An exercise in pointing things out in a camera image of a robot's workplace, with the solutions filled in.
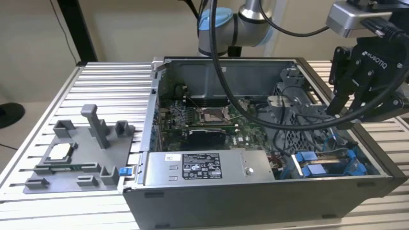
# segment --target robotiq logo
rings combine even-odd
[[[377,56],[374,56],[372,53],[368,53],[366,51],[362,52],[364,56],[368,56],[381,67],[382,69],[388,68],[388,63],[385,63]]]

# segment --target floor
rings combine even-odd
[[[3,145],[19,148],[28,133],[43,115],[49,102],[20,103],[25,108],[25,114],[21,120],[13,125],[0,129],[0,143]],[[8,161],[13,157],[15,150],[0,146],[0,172],[7,166]]]

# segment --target barcode label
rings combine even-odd
[[[181,155],[180,154],[167,154],[165,161],[180,161]]]

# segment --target power supply label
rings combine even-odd
[[[223,178],[219,153],[184,154],[183,165],[185,180]]]

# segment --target slotted aluminum surface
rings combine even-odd
[[[309,62],[328,82],[330,62]],[[0,229],[139,229],[116,191],[23,194],[23,183],[53,138],[52,125],[71,119],[87,125],[81,106],[97,104],[108,124],[128,120],[136,127],[129,164],[139,160],[141,128],[151,85],[151,63],[89,63],[68,79],[9,165],[0,175]],[[400,118],[364,124],[392,160],[409,175],[409,128]],[[342,219],[223,228],[224,230],[409,229],[409,182],[386,197],[366,200]]]

